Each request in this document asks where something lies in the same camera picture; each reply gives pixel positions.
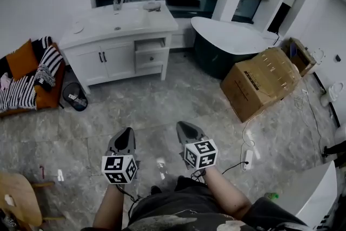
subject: faucet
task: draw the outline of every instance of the faucet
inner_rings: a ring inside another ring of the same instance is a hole
[[[123,6],[124,0],[120,0],[120,3],[118,3],[117,0],[113,0],[113,10],[118,11],[121,10],[121,7]]]

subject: marker cube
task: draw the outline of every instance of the marker cube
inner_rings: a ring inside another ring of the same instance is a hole
[[[215,165],[217,153],[213,140],[188,143],[185,145],[184,160],[195,169],[207,168]]]
[[[102,156],[101,168],[110,184],[130,184],[137,172],[133,155]]]

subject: large cardboard box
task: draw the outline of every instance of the large cardboard box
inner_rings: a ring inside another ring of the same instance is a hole
[[[221,88],[242,122],[289,95],[300,79],[298,70],[280,48],[267,49],[251,60],[236,63]]]
[[[308,71],[316,64],[316,61],[312,55],[296,38],[290,38],[282,50],[286,53],[291,62],[297,66],[301,76],[307,74]]]

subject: green object on floor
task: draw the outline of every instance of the green object on floor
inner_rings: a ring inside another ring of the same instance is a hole
[[[277,193],[266,193],[264,197],[269,198],[270,200],[278,199],[279,195]]]

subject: power strip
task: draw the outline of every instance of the power strip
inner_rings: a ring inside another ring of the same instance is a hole
[[[251,169],[252,156],[253,155],[254,155],[254,152],[252,150],[246,150],[245,151],[245,160],[244,160],[244,162],[248,162],[248,164],[245,164],[245,163],[242,164],[243,170]]]

